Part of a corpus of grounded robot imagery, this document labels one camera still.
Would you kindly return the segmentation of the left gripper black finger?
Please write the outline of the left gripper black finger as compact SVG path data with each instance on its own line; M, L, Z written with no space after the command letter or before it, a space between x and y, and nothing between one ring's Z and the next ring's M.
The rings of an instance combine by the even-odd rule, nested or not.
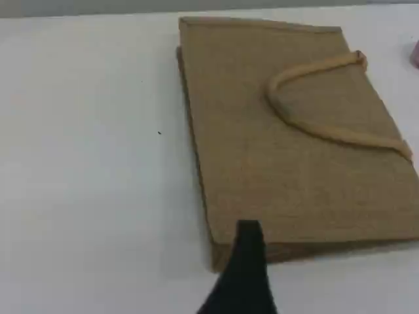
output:
M240 220L226 268L199 313L277 313L267 274L265 243L256 220Z

